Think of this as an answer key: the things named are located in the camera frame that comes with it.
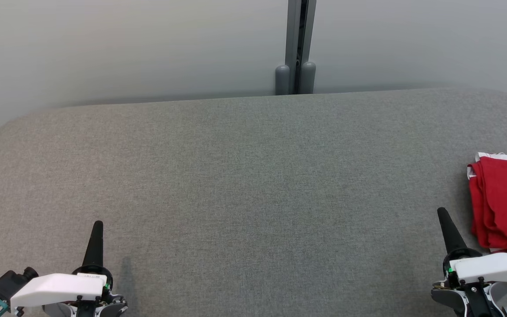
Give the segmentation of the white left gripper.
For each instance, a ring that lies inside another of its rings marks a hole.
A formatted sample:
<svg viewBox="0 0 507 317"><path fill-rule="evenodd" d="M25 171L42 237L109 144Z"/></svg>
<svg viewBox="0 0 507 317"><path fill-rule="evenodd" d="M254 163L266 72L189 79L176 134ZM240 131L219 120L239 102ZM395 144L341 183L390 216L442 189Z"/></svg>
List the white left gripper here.
<svg viewBox="0 0 507 317"><path fill-rule="evenodd" d="M113 279L103 265L104 223L95 221L82 266L71 274L39 276L28 267L21 277L26 283L11 297L11 307L36 307L67 302L111 303Z"/></svg>

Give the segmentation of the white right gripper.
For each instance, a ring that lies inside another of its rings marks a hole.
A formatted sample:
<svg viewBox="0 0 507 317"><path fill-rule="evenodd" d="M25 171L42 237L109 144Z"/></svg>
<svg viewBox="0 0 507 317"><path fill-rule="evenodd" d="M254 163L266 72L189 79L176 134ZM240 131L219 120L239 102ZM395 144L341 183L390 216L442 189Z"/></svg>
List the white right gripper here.
<svg viewBox="0 0 507 317"><path fill-rule="evenodd" d="M453 223L447 209L437 209L445 250L448 256L467 256L468 247ZM485 282L507 282L507 253L494 253L481 257L450 260L448 274L453 273L457 281L465 284Z"/></svg>

